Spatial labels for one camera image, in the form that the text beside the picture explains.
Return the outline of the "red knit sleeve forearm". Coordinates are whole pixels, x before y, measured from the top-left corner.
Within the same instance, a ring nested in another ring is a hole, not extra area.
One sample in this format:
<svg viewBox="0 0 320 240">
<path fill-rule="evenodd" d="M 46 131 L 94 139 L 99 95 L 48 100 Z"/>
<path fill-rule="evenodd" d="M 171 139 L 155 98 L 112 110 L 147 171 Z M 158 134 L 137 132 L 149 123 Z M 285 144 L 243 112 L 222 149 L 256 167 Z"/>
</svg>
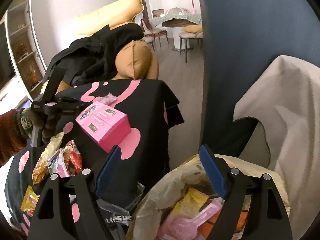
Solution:
<svg viewBox="0 0 320 240">
<path fill-rule="evenodd" d="M 22 109 L 12 109 L 1 115 L 0 161 L 1 166 L 25 148 L 28 136 L 21 125 Z"/>
</svg>

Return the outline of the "gloved left hand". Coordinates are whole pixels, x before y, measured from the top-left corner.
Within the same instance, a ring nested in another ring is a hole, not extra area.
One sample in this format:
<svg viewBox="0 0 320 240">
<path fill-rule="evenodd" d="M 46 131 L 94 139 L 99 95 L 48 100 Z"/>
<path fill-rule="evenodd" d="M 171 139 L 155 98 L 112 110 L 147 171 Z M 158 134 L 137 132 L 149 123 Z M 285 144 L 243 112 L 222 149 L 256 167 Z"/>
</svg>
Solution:
<svg viewBox="0 0 320 240">
<path fill-rule="evenodd" d="M 42 141 L 45 144 L 55 134 L 57 123 L 60 116 L 54 117 L 42 116 L 41 113 L 34 113 L 30 108 L 22 108 L 14 111 L 14 122 L 17 127 L 17 134 L 21 139 L 27 140 L 31 138 L 33 128 L 42 130 Z"/>
</svg>

